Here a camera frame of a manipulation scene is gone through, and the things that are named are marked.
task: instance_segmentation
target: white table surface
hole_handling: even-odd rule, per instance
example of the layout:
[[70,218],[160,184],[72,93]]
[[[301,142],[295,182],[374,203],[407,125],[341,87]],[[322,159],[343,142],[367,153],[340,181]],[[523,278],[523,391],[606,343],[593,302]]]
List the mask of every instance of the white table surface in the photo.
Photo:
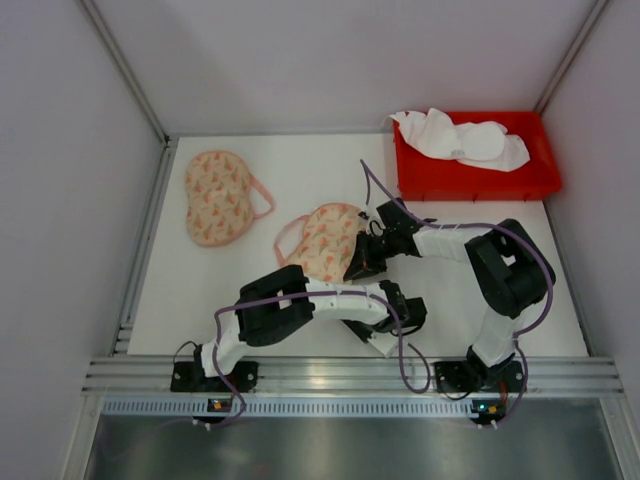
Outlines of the white table surface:
[[[197,154],[213,149],[240,155],[270,190],[277,207],[235,242],[197,246],[185,225],[184,173]],[[181,138],[135,312],[129,354],[172,355],[186,340],[210,341],[213,312],[237,301],[243,285],[277,269],[273,240],[284,224],[328,202],[363,205],[363,158],[392,192],[397,192],[395,150],[389,134],[272,135]],[[372,186],[372,205],[386,201]],[[252,196],[257,211],[264,202]],[[585,356],[587,350],[566,278],[541,202],[410,202],[408,208],[441,222],[519,220],[553,266],[554,304],[545,322],[521,339],[531,356]],[[468,265],[437,258],[398,256],[386,275],[407,297],[427,305],[425,326],[411,342],[428,356],[458,356],[478,335],[486,303]],[[309,323],[278,345],[256,349],[261,356],[359,356],[379,353],[340,322]]]

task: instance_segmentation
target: wire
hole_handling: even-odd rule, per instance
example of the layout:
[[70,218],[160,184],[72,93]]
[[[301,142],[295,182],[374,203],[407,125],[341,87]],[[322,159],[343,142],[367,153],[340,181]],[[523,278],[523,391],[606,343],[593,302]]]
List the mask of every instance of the wire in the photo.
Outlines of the wire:
[[447,392],[445,392],[444,390],[440,390],[440,393],[443,394],[445,397],[447,397],[449,400],[451,400],[452,402],[459,402],[460,400],[464,400],[465,398],[467,398],[469,395],[471,395],[473,392],[472,391],[468,391],[467,393],[463,393],[462,395],[460,395],[459,397],[451,397]]
[[178,348],[178,350],[176,350],[176,353],[173,354],[173,365],[176,365],[176,357],[178,356],[178,354],[180,353],[180,351],[186,347],[187,345],[193,345],[193,348],[198,348],[198,345],[196,344],[196,342],[194,342],[193,340],[187,340],[186,342],[184,342],[182,345],[180,345],[180,347]]
[[542,256],[535,250],[535,248],[533,248],[529,244],[529,242],[527,242],[524,238],[522,238],[518,234],[513,233],[511,230],[508,230],[508,229],[506,229],[504,227],[501,227],[500,225],[494,225],[492,223],[482,223],[482,222],[461,223],[461,224],[444,224],[444,225],[442,225],[442,224],[437,224],[437,223],[426,222],[426,221],[422,220],[421,218],[416,217],[402,203],[400,203],[393,196],[393,194],[389,190],[387,190],[385,188],[385,186],[382,184],[382,182],[380,182],[378,177],[376,177],[374,175],[374,173],[371,171],[371,169],[365,163],[364,160],[361,159],[360,163],[362,164],[362,168],[364,169],[365,177],[367,178],[367,198],[369,198],[370,195],[371,195],[371,192],[370,192],[370,189],[371,189],[370,179],[371,179],[371,180],[374,181],[374,183],[376,185],[378,185],[380,190],[382,190],[384,192],[384,194],[387,197],[389,197],[389,199],[400,210],[402,210],[410,218],[412,218],[413,220],[415,220],[419,224],[421,224],[421,225],[423,225],[425,227],[429,227],[429,228],[442,228],[442,229],[445,229],[445,230],[455,229],[455,228],[489,228],[489,229],[492,229],[492,230],[496,230],[496,231],[498,231],[498,232],[500,232],[500,233],[512,238],[517,243],[519,243],[533,257],[533,259],[536,261],[536,263],[540,267],[540,270],[542,271],[542,274],[543,274],[544,279],[545,279],[545,283],[547,284],[547,301],[546,301],[546,303],[544,305],[544,308],[542,309],[542,312],[540,313],[540,316],[533,323],[531,323],[531,325],[529,325],[529,326],[527,326],[527,327],[525,327],[525,328],[523,328],[521,330],[518,330],[518,331],[514,332],[514,334],[513,334],[513,346],[514,346],[515,350],[518,352],[518,354],[520,355],[520,358],[522,360],[522,369],[523,369],[523,372],[524,372],[524,376],[523,376],[523,380],[522,380],[522,387],[520,388],[520,391],[518,392],[518,396],[514,400],[513,405],[511,405],[511,408],[509,409],[509,411],[500,420],[500,424],[502,425],[507,420],[507,418],[510,417],[512,415],[512,413],[520,405],[520,402],[522,401],[522,397],[524,396],[524,392],[527,389],[527,382],[529,380],[529,368],[528,368],[528,364],[527,364],[527,359],[525,357],[524,352],[520,348],[520,344],[518,342],[518,338],[520,336],[524,335],[525,333],[529,333],[533,329],[537,328],[544,321],[544,319],[547,318],[547,315],[549,314],[549,311],[551,310],[551,304],[553,303],[553,280],[551,280],[551,273],[549,272],[549,269],[547,268],[547,265],[545,264]]
[[[373,231],[373,226],[378,227],[378,229],[380,230],[380,234],[376,235],[375,232]],[[371,222],[369,222],[369,231],[371,232],[372,235],[376,236],[376,237],[380,237],[382,235],[382,233],[384,232],[384,229],[382,228],[382,225],[380,225],[380,222],[378,222],[377,220],[371,220]]]
[[[551,273],[549,272],[549,269],[547,268],[547,265],[545,264],[544,260],[542,259],[542,256],[538,252],[536,252],[536,250],[529,244],[529,242],[527,242],[520,235],[518,235],[516,233],[513,233],[511,230],[509,230],[507,228],[504,228],[504,227],[501,227],[500,225],[495,225],[493,223],[474,222],[474,223],[458,223],[458,224],[455,224],[455,223],[452,223],[452,224],[437,224],[437,223],[426,222],[426,221],[422,220],[421,218],[415,216],[413,213],[411,213],[407,209],[407,207],[405,207],[402,203],[400,203],[393,196],[393,194],[389,190],[387,190],[387,188],[382,184],[382,182],[380,182],[378,177],[376,177],[374,175],[374,173],[371,171],[371,169],[368,167],[368,165],[364,162],[364,160],[360,160],[360,163],[362,164],[362,168],[364,169],[364,173],[365,173],[365,176],[367,177],[367,179],[369,179],[369,177],[370,177],[371,180],[373,180],[374,183],[376,185],[378,185],[380,190],[382,190],[384,192],[384,194],[387,197],[389,197],[389,199],[398,208],[400,208],[400,210],[402,210],[404,213],[406,213],[410,218],[412,218],[414,221],[418,222],[420,225],[423,225],[423,226],[429,227],[429,228],[436,228],[436,229],[442,228],[444,230],[452,230],[452,229],[456,229],[456,228],[488,228],[488,229],[491,229],[491,230],[496,230],[496,231],[502,233],[503,235],[506,235],[506,236],[512,238],[517,243],[519,243],[533,257],[533,259],[536,261],[536,263],[540,267],[540,270],[542,270],[542,274],[544,276],[545,283],[547,284],[547,302],[545,303],[544,309],[542,310],[542,312],[540,313],[540,316],[536,319],[536,321],[533,322],[528,327],[525,327],[522,330],[518,330],[517,332],[515,332],[514,333],[514,337],[519,337],[520,335],[524,335],[525,333],[529,333],[531,330],[536,328],[538,325],[540,325],[544,321],[544,319],[549,314],[549,310],[551,310],[551,304],[553,303],[553,280],[551,280]],[[367,180],[367,189],[371,188],[370,185],[371,184],[370,184],[369,180]]]
[[404,366],[404,344],[402,341],[402,337],[403,337],[402,322],[400,321],[400,316],[398,315],[398,312],[396,312],[395,308],[393,308],[393,306],[387,300],[375,294],[368,294],[366,292],[363,292],[362,290],[343,290],[340,293],[336,292],[335,290],[327,290],[327,291],[320,291],[320,292],[291,293],[291,294],[277,296],[277,297],[265,298],[262,300],[254,300],[252,302],[245,302],[245,303],[238,303],[236,305],[230,305],[228,307],[221,308],[214,313],[213,318],[216,322],[216,340],[215,340],[213,353],[212,353],[213,368],[215,369],[216,374],[220,377],[222,382],[229,388],[229,390],[231,390],[233,394],[235,394],[238,397],[241,403],[240,410],[236,415],[234,415],[233,417],[225,418],[225,420],[217,424],[216,427],[220,427],[223,425],[227,425],[231,422],[234,422],[246,410],[246,402],[242,397],[242,394],[238,391],[237,388],[235,388],[234,385],[231,384],[231,382],[229,382],[227,377],[220,370],[220,366],[218,364],[218,358],[217,358],[218,345],[222,338],[222,325],[220,322],[220,315],[224,313],[235,312],[237,310],[260,307],[263,305],[269,305],[271,303],[277,303],[277,302],[286,301],[286,300],[296,300],[299,298],[312,298],[312,297],[330,297],[330,296],[337,297],[338,295],[341,295],[341,296],[353,295],[353,296],[370,298],[371,300],[374,300],[380,303],[387,309],[387,311],[393,317],[393,320],[396,324],[396,330],[398,331],[398,366],[400,369],[400,377],[402,378],[404,385],[407,387],[407,389],[410,392],[413,392],[416,394],[426,393],[429,390],[429,387],[431,386],[431,369],[429,367],[429,362],[424,357],[424,355],[422,355],[422,353],[416,347],[414,347],[411,343],[408,343],[407,346],[416,353],[416,355],[420,358],[420,360],[424,364],[427,371],[427,382],[426,382],[426,385],[421,388],[416,388],[413,385],[411,385],[411,383],[409,382],[409,377],[405,371],[405,366]]
[[[418,330],[420,330],[422,328],[422,325],[418,325],[416,327],[413,327],[411,330],[409,330],[408,332],[402,332],[402,336],[403,337],[408,337],[409,335],[413,335],[414,333],[416,333]],[[393,337],[397,337],[398,334],[396,333],[395,330],[391,330],[389,332]]]

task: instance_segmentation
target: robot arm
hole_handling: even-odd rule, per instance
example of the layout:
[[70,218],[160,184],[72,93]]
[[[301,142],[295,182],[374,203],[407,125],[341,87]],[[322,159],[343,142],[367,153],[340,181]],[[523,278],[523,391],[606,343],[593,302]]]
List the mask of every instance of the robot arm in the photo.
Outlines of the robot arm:
[[[286,300],[287,294],[328,291],[334,291],[335,295]],[[359,294],[342,294],[345,291]],[[382,298],[398,312],[403,328],[424,323],[426,308],[422,299],[405,299],[395,283],[384,280],[367,286],[342,285],[306,277],[299,265],[277,270],[240,290],[239,304],[275,296],[282,300],[226,314],[227,328],[217,351],[218,366],[227,375],[252,349],[279,343],[311,320],[343,320],[363,340],[368,338],[368,332],[388,333],[396,328],[395,322],[384,305],[371,299],[372,295]],[[205,377],[217,376],[213,365],[214,347],[215,340],[202,345],[199,351]]]
[[[532,316],[532,305],[547,293],[538,263],[513,238],[495,230],[424,227],[391,201],[377,211],[385,228],[379,235],[367,232],[358,235],[345,280],[384,272],[386,260],[398,254],[436,256],[469,264],[488,308],[480,334],[469,347],[467,361],[460,370],[474,378],[473,385],[467,388],[480,389],[492,383],[495,373],[502,372],[514,356],[514,333]],[[525,240],[540,255],[555,283],[553,269],[522,225],[507,219],[500,226]]]

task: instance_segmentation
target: red plastic bin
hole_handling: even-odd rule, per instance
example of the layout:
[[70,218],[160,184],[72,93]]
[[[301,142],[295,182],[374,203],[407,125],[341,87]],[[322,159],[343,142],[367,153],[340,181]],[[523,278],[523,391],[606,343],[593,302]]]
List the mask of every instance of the red plastic bin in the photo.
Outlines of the red plastic bin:
[[551,145],[535,112],[449,112],[454,124],[501,123],[520,135],[531,160],[513,172],[498,172],[426,157],[406,144],[394,122],[398,188],[404,200],[543,200],[562,188]]

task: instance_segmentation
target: white cloth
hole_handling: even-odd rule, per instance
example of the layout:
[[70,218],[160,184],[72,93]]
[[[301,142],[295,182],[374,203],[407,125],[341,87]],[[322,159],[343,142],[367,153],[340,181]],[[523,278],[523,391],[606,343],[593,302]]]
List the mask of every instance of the white cloth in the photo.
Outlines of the white cloth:
[[503,172],[516,170],[530,159],[522,139],[506,135],[507,129],[496,122],[454,125],[435,108],[426,115],[410,111],[390,117],[398,122],[405,142],[430,158]]

